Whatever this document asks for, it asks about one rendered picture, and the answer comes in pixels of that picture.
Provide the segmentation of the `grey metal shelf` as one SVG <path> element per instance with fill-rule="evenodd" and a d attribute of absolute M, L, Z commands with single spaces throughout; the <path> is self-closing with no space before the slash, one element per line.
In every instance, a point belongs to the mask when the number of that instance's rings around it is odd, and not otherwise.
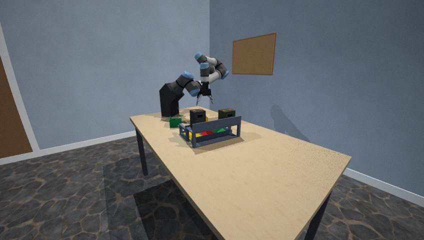
<path fill-rule="evenodd" d="M 192 143 L 193 148 L 198 148 L 221 141 L 240 137 L 241 118 L 235 116 L 212 121 L 200 122 L 190 125 L 179 124 L 179 134 L 188 142 Z M 237 126 L 236 135 L 232 133 L 232 126 Z"/>

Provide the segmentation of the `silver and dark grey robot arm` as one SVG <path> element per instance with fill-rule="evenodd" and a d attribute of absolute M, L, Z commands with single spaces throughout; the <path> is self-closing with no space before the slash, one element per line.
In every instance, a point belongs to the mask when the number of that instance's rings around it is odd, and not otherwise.
<path fill-rule="evenodd" d="M 169 85 L 171 90 L 177 95 L 180 95 L 185 87 L 192 97 L 196 97 L 203 88 L 203 83 L 201 82 L 209 82 L 211 84 L 217 79 L 223 79 L 229 73 L 225 66 L 216 58 L 204 56 L 201 52 L 198 52 L 194 58 L 200 64 L 200 81 L 194 81 L 194 77 L 189 72 L 184 71 L 176 81 Z"/>

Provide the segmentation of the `green bin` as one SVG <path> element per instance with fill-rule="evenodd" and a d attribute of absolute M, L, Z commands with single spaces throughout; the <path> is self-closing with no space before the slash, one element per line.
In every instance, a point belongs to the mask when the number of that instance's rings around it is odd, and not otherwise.
<path fill-rule="evenodd" d="M 182 123 L 182 117 L 180 118 L 169 118 L 170 128 L 178 128 L 178 125 Z"/>

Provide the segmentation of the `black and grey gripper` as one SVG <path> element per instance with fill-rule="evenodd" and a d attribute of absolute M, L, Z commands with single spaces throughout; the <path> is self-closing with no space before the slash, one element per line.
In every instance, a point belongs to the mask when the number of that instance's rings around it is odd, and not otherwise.
<path fill-rule="evenodd" d="M 211 95 L 211 89 L 209 89 L 209 82 L 201 82 L 201 84 L 203 84 L 203 88 L 201 88 L 201 90 L 197 94 L 196 106 L 197 106 L 198 102 L 201 100 L 202 95 L 208 96 L 210 98 L 211 102 L 213 103 L 213 98 L 212 98 L 212 95 Z"/>

